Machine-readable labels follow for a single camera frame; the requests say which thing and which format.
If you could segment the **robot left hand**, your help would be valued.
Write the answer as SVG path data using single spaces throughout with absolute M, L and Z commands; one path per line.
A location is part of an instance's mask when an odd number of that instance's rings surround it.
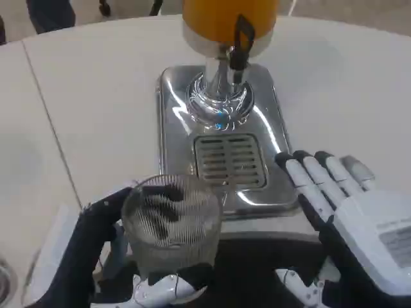
M 145 283 L 134 276 L 126 300 L 96 303 L 92 273 L 103 245 L 120 238 L 117 222 L 132 187 L 125 187 L 83 209 L 59 213 L 40 250 L 22 296 L 23 307 L 165 307 L 205 288 L 213 267 L 198 263 Z

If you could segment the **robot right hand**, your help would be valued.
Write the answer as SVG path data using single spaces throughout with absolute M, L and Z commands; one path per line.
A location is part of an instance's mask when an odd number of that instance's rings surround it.
M 326 253 L 316 278 L 292 269 L 275 273 L 304 307 L 410 306 L 410 197 L 379 189 L 353 156 L 326 151 L 281 152 L 298 201 Z

